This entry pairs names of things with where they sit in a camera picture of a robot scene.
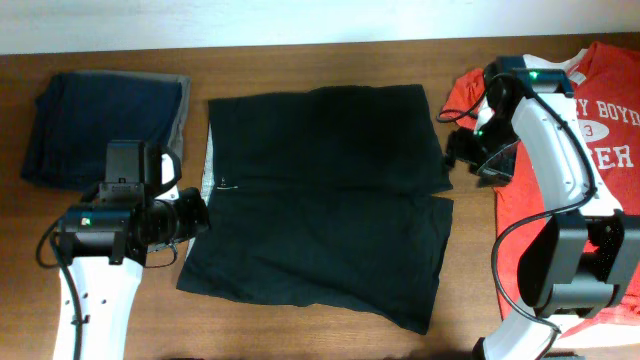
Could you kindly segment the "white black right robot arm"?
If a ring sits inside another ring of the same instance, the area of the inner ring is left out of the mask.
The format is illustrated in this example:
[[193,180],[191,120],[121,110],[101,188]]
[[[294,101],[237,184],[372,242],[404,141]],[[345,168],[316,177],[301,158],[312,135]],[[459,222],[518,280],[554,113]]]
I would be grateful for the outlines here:
[[[543,359],[563,332],[621,303],[639,263],[639,218],[624,212],[588,153],[574,90],[562,69],[534,68],[521,56],[500,56],[483,72],[485,90],[469,112],[474,129],[447,140],[445,162],[468,164],[479,186],[504,186],[515,172],[517,147],[530,158],[544,200],[541,213],[502,231],[491,272],[511,311],[474,345],[474,359]],[[498,273],[502,242],[516,229],[545,225],[519,258],[519,297]]]

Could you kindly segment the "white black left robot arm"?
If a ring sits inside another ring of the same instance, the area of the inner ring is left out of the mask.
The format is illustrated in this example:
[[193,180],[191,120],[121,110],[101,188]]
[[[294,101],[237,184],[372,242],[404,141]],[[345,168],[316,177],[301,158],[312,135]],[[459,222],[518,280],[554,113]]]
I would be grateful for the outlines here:
[[47,238],[59,266],[54,358],[120,359],[151,252],[210,227],[198,189],[178,189],[180,158],[168,147],[114,141],[105,177],[57,220]]

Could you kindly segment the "black shorts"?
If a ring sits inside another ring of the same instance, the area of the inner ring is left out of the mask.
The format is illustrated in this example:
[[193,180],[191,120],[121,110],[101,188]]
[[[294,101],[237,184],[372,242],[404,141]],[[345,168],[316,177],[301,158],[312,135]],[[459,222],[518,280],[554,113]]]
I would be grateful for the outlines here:
[[421,85],[218,98],[208,120],[211,227],[180,290],[428,331],[454,205]]

